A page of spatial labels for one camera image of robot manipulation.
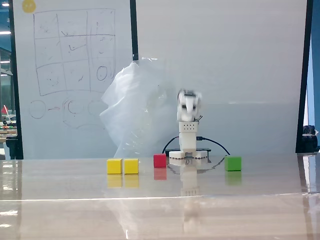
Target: robotic arm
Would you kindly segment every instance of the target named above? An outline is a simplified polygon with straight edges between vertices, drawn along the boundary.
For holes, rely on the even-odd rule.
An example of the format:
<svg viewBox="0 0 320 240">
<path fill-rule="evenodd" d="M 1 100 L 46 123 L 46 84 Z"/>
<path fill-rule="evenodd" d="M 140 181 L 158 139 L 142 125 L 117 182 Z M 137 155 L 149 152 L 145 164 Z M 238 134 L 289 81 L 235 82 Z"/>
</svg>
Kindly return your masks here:
<svg viewBox="0 0 320 240">
<path fill-rule="evenodd" d="M 206 151 L 197 151 L 197 132 L 201 107 L 201 94 L 198 92 L 181 89 L 178 93 L 177 120 L 179 122 L 180 151 L 171 151 L 169 157 L 183 159 L 193 157 L 203 159 L 208 157 Z"/>
<path fill-rule="evenodd" d="M 178 93 L 178 122 L 198 121 L 201 108 L 201 93 L 181 89 Z"/>
</svg>

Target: transparent plastic sheet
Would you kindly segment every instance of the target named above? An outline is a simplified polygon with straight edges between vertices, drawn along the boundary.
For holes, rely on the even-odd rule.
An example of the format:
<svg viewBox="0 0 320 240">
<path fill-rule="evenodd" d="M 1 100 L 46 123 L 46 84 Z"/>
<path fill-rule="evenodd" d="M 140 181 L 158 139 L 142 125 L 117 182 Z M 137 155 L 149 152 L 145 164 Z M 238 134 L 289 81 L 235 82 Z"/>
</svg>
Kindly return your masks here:
<svg viewBox="0 0 320 240">
<path fill-rule="evenodd" d="M 101 100 L 100 118 L 117 146 L 115 158 L 150 157 L 177 136 L 177 96 L 163 64 L 143 58 L 119 72 Z"/>
</svg>

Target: black cable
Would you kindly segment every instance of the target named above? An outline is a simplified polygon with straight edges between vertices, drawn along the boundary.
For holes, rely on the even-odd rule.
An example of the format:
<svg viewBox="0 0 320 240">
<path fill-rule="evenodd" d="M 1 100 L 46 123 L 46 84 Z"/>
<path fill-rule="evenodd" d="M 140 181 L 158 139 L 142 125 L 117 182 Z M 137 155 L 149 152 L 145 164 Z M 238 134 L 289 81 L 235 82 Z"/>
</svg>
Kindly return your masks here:
<svg viewBox="0 0 320 240">
<path fill-rule="evenodd" d="M 179 138 L 179 136 L 175 136 L 174 138 L 172 138 L 172 139 L 164 146 L 164 149 L 162 150 L 162 153 L 163 153 L 163 154 L 165 153 L 165 150 L 166 150 L 166 148 L 168 147 L 168 145 L 169 145 L 173 140 L 175 140 L 176 138 Z"/>
<path fill-rule="evenodd" d="M 219 145 L 220 147 L 222 147 L 223 150 L 225 150 L 225 152 L 226 152 L 228 155 L 230 155 L 230 153 L 228 152 L 228 150 L 227 150 L 224 146 L 222 146 L 220 143 L 218 143 L 218 142 L 216 142 L 216 141 L 213 141 L 213 140 L 211 140 L 211 139 L 209 139 L 209 138 L 205 138 L 205 137 L 202 137 L 202 136 L 197 136 L 197 137 L 196 137 L 196 140 L 197 140 L 197 141 L 207 140 L 207 141 L 210 141 L 210 142 L 212 142 L 212 143 L 214 143 L 214 144 L 217 144 L 217 145 Z"/>
</svg>

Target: circle drawing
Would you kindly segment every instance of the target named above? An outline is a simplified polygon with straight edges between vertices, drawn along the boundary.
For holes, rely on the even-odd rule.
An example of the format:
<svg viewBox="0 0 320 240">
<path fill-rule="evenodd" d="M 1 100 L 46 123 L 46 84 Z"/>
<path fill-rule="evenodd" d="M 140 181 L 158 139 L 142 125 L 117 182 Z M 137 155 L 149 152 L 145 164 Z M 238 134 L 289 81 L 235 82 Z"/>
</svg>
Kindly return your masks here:
<svg viewBox="0 0 320 240">
<path fill-rule="evenodd" d="M 84 111 L 84 106 L 79 101 L 71 100 L 68 103 L 68 110 L 72 114 L 80 114 L 80 113 L 82 113 Z"/>
<path fill-rule="evenodd" d="M 41 100 L 34 100 L 30 103 L 29 114 L 34 119 L 41 119 L 46 114 L 47 106 Z"/>
<path fill-rule="evenodd" d="M 106 79 L 108 75 L 108 69 L 106 66 L 100 66 L 98 68 L 98 70 L 96 71 L 96 78 L 99 80 L 99 81 L 103 81 Z"/>
</svg>

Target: glossy table surface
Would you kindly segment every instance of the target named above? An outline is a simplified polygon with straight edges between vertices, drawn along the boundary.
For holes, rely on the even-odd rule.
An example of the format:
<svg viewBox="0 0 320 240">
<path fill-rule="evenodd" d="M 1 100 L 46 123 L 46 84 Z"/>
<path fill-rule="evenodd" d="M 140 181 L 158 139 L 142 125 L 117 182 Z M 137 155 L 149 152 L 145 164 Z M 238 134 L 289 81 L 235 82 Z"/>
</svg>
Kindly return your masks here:
<svg viewBox="0 0 320 240">
<path fill-rule="evenodd" d="M 320 156 L 243 156 L 241 172 L 221 160 L 141 158 L 139 175 L 107 175 L 106 159 L 0 161 L 0 240 L 320 239 Z"/>
</svg>

